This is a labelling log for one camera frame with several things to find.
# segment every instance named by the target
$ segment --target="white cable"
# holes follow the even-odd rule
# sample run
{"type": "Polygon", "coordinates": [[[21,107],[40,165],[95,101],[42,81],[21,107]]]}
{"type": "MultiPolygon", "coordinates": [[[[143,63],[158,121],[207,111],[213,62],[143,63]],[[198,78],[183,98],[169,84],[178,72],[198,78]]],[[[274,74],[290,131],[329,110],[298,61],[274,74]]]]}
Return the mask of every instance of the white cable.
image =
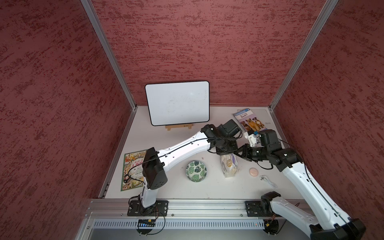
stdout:
{"type": "Polygon", "coordinates": [[[263,181],[263,182],[267,182],[273,188],[277,188],[277,185],[275,183],[269,181],[269,179],[268,179],[268,177],[266,175],[261,175],[260,176],[260,180],[263,181]]]}

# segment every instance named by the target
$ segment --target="red textured wall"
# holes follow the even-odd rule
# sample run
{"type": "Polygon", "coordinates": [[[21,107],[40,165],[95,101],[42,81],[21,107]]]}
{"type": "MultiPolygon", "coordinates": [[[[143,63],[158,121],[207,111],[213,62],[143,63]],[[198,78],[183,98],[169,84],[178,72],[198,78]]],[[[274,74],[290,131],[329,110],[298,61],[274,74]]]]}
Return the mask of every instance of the red textured wall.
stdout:
{"type": "Polygon", "coordinates": [[[325,0],[93,0],[138,104],[144,86],[208,80],[211,104],[270,104],[325,0]]]}
{"type": "Polygon", "coordinates": [[[129,104],[80,1],[0,12],[0,238],[73,239],[129,104]]]}
{"type": "Polygon", "coordinates": [[[384,236],[384,2],[340,0],[275,111],[364,239],[384,236]]]}

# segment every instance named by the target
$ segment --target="dog picture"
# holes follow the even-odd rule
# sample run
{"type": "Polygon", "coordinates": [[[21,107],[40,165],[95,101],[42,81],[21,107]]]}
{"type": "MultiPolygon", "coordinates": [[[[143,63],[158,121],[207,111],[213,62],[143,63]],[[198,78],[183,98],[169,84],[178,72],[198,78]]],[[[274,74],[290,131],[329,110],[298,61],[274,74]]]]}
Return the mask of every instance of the dog picture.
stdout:
{"type": "Polygon", "coordinates": [[[248,125],[252,128],[252,130],[254,130],[255,132],[257,132],[261,129],[259,127],[259,125],[257,125],[255,122],[253,122],[250,118],[248,118],[246,121],[247,121],[248,125]]]}
{"type": "Polygon", "coordinates": [[[265,128],[264,124],[262,124],[262,122],[260,122],[257,118],[252,118],[252,120],[260,126],[260,128],[265,128]]]}
{"type": "Polygon", "coordinates": [[[251,130],[251,128],[248,126],[248,124],[246,124],[244,121],[241,122],[241,125],[243,125],[243,127],[245,128],[245,130],[248,132],[249,130],[251,130]]]}

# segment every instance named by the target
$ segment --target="wire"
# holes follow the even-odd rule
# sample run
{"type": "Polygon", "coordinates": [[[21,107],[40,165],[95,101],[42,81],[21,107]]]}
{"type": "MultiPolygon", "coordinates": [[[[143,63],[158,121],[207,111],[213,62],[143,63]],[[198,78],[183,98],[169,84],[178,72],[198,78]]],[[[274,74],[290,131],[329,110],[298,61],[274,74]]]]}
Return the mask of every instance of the wire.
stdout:
{"type": "Polygon", "coordinates": [[[274,220],[275,217],[276,217],[276,214],[273,214],[272,217],[270,217],[270,218],[268,218],[267,220],[264,220],[264,221],[268,221],[268,220],[271,220],[271,219],[274,220]]]}
{"type": "Polygon", "coordinates": [[[230,151],[230,152],[222,152],[222,153],[220,153],[220,155],[224,155],[224,154],[231,154],[231,153],[234,153],[233,151],[230,151]]]}
{"type": "Polygon", "coordinates": [[[158,233],[160,233],[163,229],[164,229],[164,227],[166,226],[166,217],[164,216],[164,214],[162,213],[162,212],[157,212],[158,214],[161,214],[162,216],[163,216],[163,218],[164,218],[164,225],[163,225],[163,228],[161,228],[161,230],[160,231],[158,231],[158,232],[156,232],[156,233],[147,233],[146,235],[156,235],[156,234],[158,234],[158,233]]]}
{"type": "Polygon", "coordinates": [[[156,210],[157,210],[157,217],[155,219],[155,221],[159,218],[159,209],[156,207],[156,210]]]}
{"type": "Polygon", "coordinates": [[[271,182],[266,175],[261,175],[260,180],[268,183],[269,185],[271,185],[271,187],[273,187],[275,189],[277,188],[277,185],[275,183],[271,182]]]}
{"type": "Polygon", "coordinates": [[[344,218],[340,215],[340,213],[338,211],[336,211],[336,209],[332,206],[332,204],[324,197],[324,195],[320,192],[320,190],[316,187],[316,185],[312,182],[312,179],[310,178],[309,174],[308,174],[308,171],[307,171],[307,166],[305,164],[305,161],[304,161],[304,158],[303,158],[303,155],[301,154],[301,152],[296,148],[294,147],[292,144],[289,144],[287,143],[286,141],[284,140],[281,140],[281,139],[278,139],[282,142],[285,142],[286,144],[288,144],[290,147],[292,147],[293,149],[295,149],[300,155],[301,155],[301,159],[303,160],[303,164],[304,164],[304,169],[305,169],[305,174],[307,175],[308,177],[308,180],[312,183],[312,185],[315,187],[315,189],[319,192],[319,194],[324,198],[324,200],[328,203],[328,205],[331,207],[332,210],[334,210],[336,212],[336,214],[343,220],[343,222],[349,227],[349,229],[351,230],[352,234],[356,237],[356,234],[355,232],[352,230],[351,226],[344,220],[344,218]]]}
{"type": "Polygon", "coordinates": [[[265,167],[260,166],[259,162],[256,162],[256,163],[257,163],[257,165],[259,165],[259,167],[261,167],[262,169],[265,169],[265,170],[271,170],[271,169],[273,169],[273,165],[272,165],[272,163],[271,163],[271,167],[270,167],[270,168],[265,168],[265,167]]]}
{"type": "Polygon", "coordinates": [[[277,233],[275,233],[275,234],[278,234],[280,231],[281,231],[281,229],[283,228],[283,226],[284,226],[284,224],[287,222],[287,220],[285,220],[284,221],[284,223],[281,225],[281,228],[277,231],[277,233]]]}
{"type": "Polygon", "coordinates": [[[206,140],[206,139],[229,139],[229,140],[237,140],[237,139],[241,138],[242,136],[243,136],[243,132],[240,132],[240,134],[239,134],[238,137],[206,137],[206,138],[196,139],[196,140],[194,140],[194,141],[191,141],[191,142],[189,142],[189,143],[187,143],[187,144],[185,144],[185,145],[183,145],[183,146],[180,146],[180,147],[178,147],[178,148],[176,148],[176,149],[174,149],[174,150],[172,150],[172,151],[170,151],[170,152],[164,154],[163,156],[155,157],[155,158],[152,158],[152,159],[150,159],[150,160],[148,160],[148,161],[142,162],[141,164],[138,164],[138,165],[136,165],[136,166],[133,166],[131,169],[128,170],[127,175],[128,175],[128,177],[129,177],[130,179],[133,179],[133,180],[136,180],[136,181],[139,181],[139,182],[144,183],[143,181],[141,181],[141,180],[139,180],[139,179],[132,178],[132,177],[129,175],[129,172],[130,172],[132,169],[134,169],[135,167],[142,165],[143,163],[150,162],[150,161],[153,161],[153,160],[162,158],[162,157],[164,157],[164,156],[167,156],[167,155],[171,154],[172,152],[174,152],[174,151],[176,151],[176,150],[179,150],[180,148],[185,147],[185,146],[187,146],[187,145],[189,145],[189,144],[193,144],[194,142],[199,141],[199,140],[206,140]]]}

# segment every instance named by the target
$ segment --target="pink round object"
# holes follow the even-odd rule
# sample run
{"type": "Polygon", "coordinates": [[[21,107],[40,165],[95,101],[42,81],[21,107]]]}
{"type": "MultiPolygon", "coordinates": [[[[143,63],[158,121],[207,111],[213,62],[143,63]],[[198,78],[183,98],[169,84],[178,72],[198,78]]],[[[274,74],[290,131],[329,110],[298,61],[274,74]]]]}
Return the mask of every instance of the pink round object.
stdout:
{"type": "Polygon", "coordinates": [[[256,168],[250,168],[250,169],[249,169],[249,174],[250,174],[252,177],[257,177],[257,175],[259,174],[259,171],[258,171],[256,168]]]}

